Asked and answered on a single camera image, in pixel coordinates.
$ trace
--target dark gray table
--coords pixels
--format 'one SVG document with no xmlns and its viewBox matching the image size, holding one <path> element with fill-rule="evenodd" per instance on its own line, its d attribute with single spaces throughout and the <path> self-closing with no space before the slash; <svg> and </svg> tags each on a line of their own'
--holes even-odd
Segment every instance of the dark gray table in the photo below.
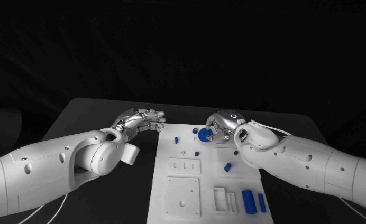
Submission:
<svg viewBox="0 0 366 224">
<path fill-rule="evenodd" d="M 151 108 L 165 112 L 167 123 L 204 124 L 207 117 L 223 110 L 148 104 L 129 101 L 76 98 L 51 125 L 44 140 L 110 126 L 116 116 L 129 108 Z M 296 114 L 233 110 L 262 124 L 325 144 L 312 120 Z M 132 166 L 122 162 L 110 174 L 84 183 L 69 193 L 51 223 L 145 223 L 154 171 L 156 132 L 138 133 L 132 144 L 139 153 Z M 334 196 L 301 189 L 260 170 L 262 184 L 275 223 L 361 223 L 361 217 Z M 45 204 L 30 223 L 47 223 L 63 197 Z M 0 218 L 0 223 L 18 223 L 34 210 Z"/>
</svg>

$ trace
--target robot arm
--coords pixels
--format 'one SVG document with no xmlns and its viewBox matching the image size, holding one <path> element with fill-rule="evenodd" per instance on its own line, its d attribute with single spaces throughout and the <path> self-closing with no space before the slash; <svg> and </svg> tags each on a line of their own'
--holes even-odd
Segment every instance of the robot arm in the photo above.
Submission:
<svg viewBox="0 0 366 224">
<path fill-rule="evenodd" d="M 126 143 L 159 131 L 164 112 L 130 109 L 110 128 L 30 144 L 0 157 L 0 217 L 40 207 L 106 175 L 119 160 L 132 165 L 138 148 Z"/>
<path fill-rule="evenodd" d="M 217 134 L 207 139 L 221 143 L 228 136 L 250 167 L 263 169 L 299 188 L 334 195 L 366 207 L 364 159 L 280 130 L 285 136 L 276 136 L 262 124 L 244 122 L 233 111 L 214 113 L 205 127 L 211 123 L 216 123 Z"/>
</svg>

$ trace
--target robotic hand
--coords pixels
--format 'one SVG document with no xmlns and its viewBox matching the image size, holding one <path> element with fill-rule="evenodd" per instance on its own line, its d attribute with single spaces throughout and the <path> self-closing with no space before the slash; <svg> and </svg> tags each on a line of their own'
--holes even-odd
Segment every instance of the robotic hand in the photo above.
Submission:
<svg viewBox="0 0 366 224">
<path fill-rule="evenodd" d="M 30 144 L 0 157 L 0 217 L 43 206 L 83 183 L 109 174 L 119 160 L 132 165 L 138 148 L 126 143 L 159 131 L 164 112 L 129 109 L 109 128 Z"/>
<path fill-rule="evenodd" d="M 233 140 L 243 162 L 292 185 L 344 198 L 366 207 L 366 160 L 285 131 L 246 122 L 233 111 L 218 111 L 207 119 L 205 129 L 217 144 Z"/>
</svg>

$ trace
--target black background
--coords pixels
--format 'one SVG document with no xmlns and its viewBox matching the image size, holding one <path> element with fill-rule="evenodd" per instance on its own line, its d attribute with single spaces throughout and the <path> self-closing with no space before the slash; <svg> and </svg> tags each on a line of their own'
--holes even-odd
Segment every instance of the black background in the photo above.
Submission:
<svg viewBox="0 0 366 224">
<path fill-rule="evenodd" d="M 362 18 L 364 0 L 1 0 L 14 147 L 81 97 L 303 114 L 366 157 Z"/>
</svg>

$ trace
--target white test board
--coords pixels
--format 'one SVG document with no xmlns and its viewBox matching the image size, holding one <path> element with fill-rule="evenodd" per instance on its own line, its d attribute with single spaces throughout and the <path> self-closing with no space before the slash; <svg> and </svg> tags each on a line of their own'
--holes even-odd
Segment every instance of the white test board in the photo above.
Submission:
<svg viewBox="0 0 366 224">
<path fill-rule="evenodd" d="M 191 130 L 192 128 L 200 130 L 203 127 L 203 125 L 164 124 L 158 135 L 146 224 L 272 224 L 259 171 L 243 163 L 240 154 L 233 155 L 236 146 L 231 140 L 226 144 L 198 140 L 198 134 L 192 134 Z M 221 171 L 226 162 L 231 163 L 228 172 Z M 177 189 L 179 184 L 178 192 L 169 191 L 174 188 L 168 187 L 168 178 L 177 178 L 172 187 Z M 190 181 L 197 179 L 197 187 L 192 188 L 190 182 L 182 182 L 184 178 L 191 178 Z M 227 212 L 214 211 L 213 188 L 224 189 Z M 243 190 L 253 192 L 256 214 L 244 213 Z M 264 213 L 260 212 L 257 193 L 263 194 Z M 236 208 L 234 213 L 228 210 L 231 207 Z"/>
</svg>

